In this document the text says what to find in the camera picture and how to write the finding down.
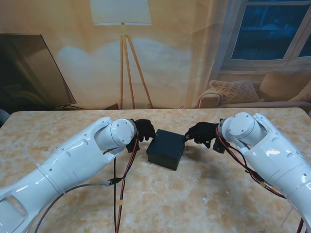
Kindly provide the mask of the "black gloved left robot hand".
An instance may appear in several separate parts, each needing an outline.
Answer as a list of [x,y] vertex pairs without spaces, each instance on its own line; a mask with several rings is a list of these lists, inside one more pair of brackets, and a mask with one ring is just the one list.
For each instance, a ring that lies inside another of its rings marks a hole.
[[138,119],[134,121],[136,129],[138,131],[138,138],[140,142],[144,140],[148,141],[149,138],[154,138],[156,132],[153,124],[148,119]]

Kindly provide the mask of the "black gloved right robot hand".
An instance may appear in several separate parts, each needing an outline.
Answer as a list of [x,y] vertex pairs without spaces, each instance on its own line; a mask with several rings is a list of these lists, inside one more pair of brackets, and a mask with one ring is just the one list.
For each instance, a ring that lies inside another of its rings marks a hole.
[[216,138],[218,125],[218,123],[198,122],[185,133],[184,141],[194,140],[196,144],[204,144],[209,149],[211,141]]

